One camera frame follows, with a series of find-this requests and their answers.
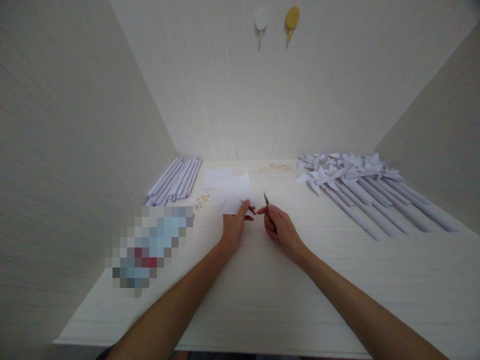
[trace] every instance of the finger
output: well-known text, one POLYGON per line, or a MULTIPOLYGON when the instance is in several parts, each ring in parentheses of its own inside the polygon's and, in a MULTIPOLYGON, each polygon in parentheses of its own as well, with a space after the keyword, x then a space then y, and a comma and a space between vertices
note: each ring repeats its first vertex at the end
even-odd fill
POLYGON ((269 206, 268 215, 270 215, 270 219, 272 219, 275 224, 278 224, 279 222, 283 221, 279 213, 279 208, 274 205, 269 206))
POLYGON ((265 226, 266 226, 267 228, 269 228, 270 230, 272 230, 273 232, 275 231, 275 226, 274 226, 270 221, 267 221, 267 222, 265 223, 265 226))
POLYGON ((272 239, 274 240, 279 239, 279 235, 275 231, 269 229, 268 227, 265 227, 265 231, 268 234, 268 236, 271 237, 272 239))
POLYGON ((239 217, 244 217, 245 214, 247 213, 247 211, 249 210, 249 206, 250 206, 250 200, 244 200, 242 203, 241 203, 241 206, 240 206, 240 209, 238 209, 238 212, 236 213, 239 217))
POLYGON ((280 214, 280 217, 285 220, 285 221, 289 221, 290 220, 290 216, 285 212, 283 211, 282 209, 279 209, 277 207, 277 210, 278 210, 278 213, 280 214))
POLYGON ((258 210, 256 213, 257 213, 258 215, 262 215, 262 214, 265 214, 266 212, 267 212, 267 207, 264 206, 264 207, 262 207, 260 210, 258 210))

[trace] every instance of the white table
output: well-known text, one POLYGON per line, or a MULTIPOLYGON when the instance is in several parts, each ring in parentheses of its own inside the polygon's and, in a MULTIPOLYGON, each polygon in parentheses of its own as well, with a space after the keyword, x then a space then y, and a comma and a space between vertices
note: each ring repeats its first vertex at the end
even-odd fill
MULTIPOLYGON (((460 232, 414 229, 375 242, 326 195, 294 183, 296 160, 204 161, 190 199, 202 190, 205 171, 249 171, 257 204, 263 191, 290 214, 308 247, 360 289, 453 359, 480 356, 480 236, 453 220, 460 232)), ((441 209, 434 209, 451 218, 441 209)), ((193 239, 180 249, 138 299, 112 297, 101 276, 57 344, 109 346, 219 240, 214 201, 195 212, 193 239)), ((356 208, 367 222, 370 219, 356 208)), ((369 358, 354 333, 314 283, 267 238, 259 217, 245 225, 243 243, 223 269, 181 338, 179 350, 369 358)))

